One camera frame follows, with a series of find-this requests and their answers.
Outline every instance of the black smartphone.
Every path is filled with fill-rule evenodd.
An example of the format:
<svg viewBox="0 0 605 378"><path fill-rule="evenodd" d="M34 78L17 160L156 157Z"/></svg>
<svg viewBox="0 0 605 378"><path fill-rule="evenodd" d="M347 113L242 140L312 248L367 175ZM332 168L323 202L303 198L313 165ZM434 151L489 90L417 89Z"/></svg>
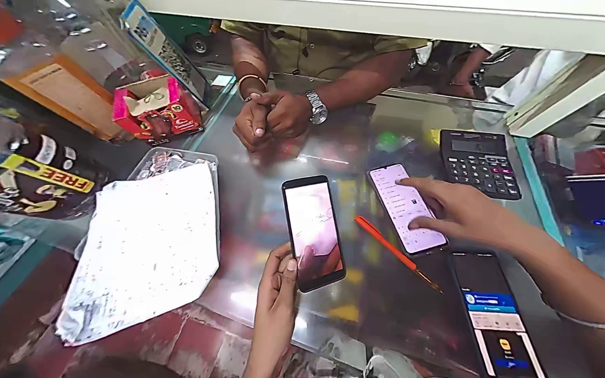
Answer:
<svg viewBox="0 0 605 378"><path fill-rule="evenodd" d="M387 210L391 223L408 253L424 252L447 245L447 238L430 229L408 229L408 224L417 217L435 218L424 203L422 195L411 186L397 185L396 180L407 178L403 164L391 164L368 171L382 206Z"/></svg>
<svg viewBox="0 0 605 378"><path fill-rule="evenodd" d="M328 177L312 176L281 185L291 250L298 258L303 293L347 275Z"/></svg>
<svg viewBox="0 0 605 378"><path fill-rule="evenodd" d="M450 260L486 375L545 378L496 255L451 252Z"/></svg>

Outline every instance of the pen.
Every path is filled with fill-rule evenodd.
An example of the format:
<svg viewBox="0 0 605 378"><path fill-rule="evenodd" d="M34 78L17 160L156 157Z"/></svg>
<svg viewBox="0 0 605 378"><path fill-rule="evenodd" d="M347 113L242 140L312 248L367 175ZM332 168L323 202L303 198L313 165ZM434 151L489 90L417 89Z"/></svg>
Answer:
<svg viewBox="0 0 605 378"><path fill-rule="evenodd" d="M364 217L357 215L354 218L354 221L358 223L359 226L364 228L370 235L372 235L378 242L382 243L383 246L387 247L388 250L393 253L398 260L400 260L405 266L407 266L411 271L415 272L419 277L421 277L426 283L431 286L435 291L438 291L442 294L442 290L435 282L431 281L424 275L424 273L420 272L417 269L417 265L412 262L412 260L408 259L406 255L404 255L398 248L394 247L393 244L389 243L383 236L380 231L377 230L373 225L370 224Z"/></svg>

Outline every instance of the silver wristwatch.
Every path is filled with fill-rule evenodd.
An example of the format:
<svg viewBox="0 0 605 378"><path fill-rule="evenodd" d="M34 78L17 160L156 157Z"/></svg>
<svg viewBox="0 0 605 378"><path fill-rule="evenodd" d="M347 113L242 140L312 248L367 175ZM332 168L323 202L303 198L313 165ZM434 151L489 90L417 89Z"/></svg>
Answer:
<svg viewBox="0 0 605 378"><path fill-rule="evenodd" d="M323 123L326 118L328 118L328 109L321 102L319 95L315 91L306 91L305 95L309 100L309 103L312 104L312 116L309 118L310 121L314 125L319 125Z"/></svg>

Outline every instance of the black calculator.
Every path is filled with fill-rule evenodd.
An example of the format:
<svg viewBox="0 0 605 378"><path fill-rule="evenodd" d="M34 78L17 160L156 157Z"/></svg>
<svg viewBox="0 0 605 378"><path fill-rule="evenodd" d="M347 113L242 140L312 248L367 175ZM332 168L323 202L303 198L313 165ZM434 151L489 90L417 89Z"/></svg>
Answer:
<svg viewBox="0 0 605 378"><path fill-rule="evenodd" d="M440 155L449 182L473 185L501 200L522 198L504 135L441 130Z"/></svg>

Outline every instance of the man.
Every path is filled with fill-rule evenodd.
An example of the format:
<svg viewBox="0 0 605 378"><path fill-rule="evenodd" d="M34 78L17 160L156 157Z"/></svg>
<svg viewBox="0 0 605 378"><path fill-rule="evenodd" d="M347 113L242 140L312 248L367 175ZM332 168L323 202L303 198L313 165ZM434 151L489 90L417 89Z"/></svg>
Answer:
<svg viewBox="0 0 605 378"><path fill-rule="evenodd" d="M605 378L605 280L591 271L542 229L470 185L410 177L397 182L413 186L430 199L443 219L419 217L410 229L426 228L503 250L531 274L542 297L567 318L582 342L594 377ZM298 264L290 244L277 247L265 262L258 285L251 354L245 378L270 377L288 346L295 325Z"/></svg>
<svg viewBox="0 0 605 378"><path fill-rule="evenodd" d="M251 152L275 138L295 138L328 110L365 102L396 85L413 49L427 40L348 31L223 21L232 33L232 62L247 103L233 131ZM267 93L270 72L332 80L315 91Z"/></svg>

